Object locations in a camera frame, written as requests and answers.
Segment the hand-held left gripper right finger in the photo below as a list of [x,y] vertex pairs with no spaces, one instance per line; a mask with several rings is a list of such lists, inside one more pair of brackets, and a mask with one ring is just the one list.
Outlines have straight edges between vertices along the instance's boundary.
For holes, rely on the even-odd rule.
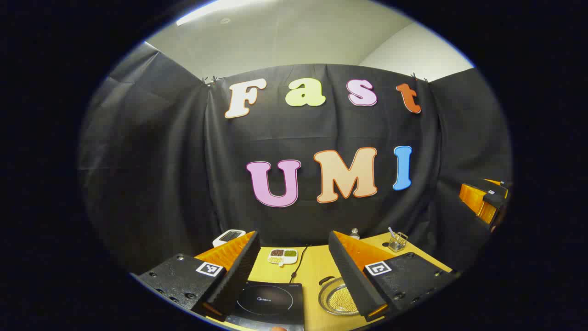
[[384,251],[338,231],[329,234],[329,251],[367,322],[396,318],[456,280],[417,253]]

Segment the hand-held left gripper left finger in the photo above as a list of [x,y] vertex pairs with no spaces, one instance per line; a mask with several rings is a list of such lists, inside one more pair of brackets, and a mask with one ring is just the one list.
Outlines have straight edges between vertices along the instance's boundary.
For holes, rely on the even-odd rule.
[[194,257],[175,254],[136,278],[185,310],[225,322],[235,310],[259,251],[258,231],[250,231]]

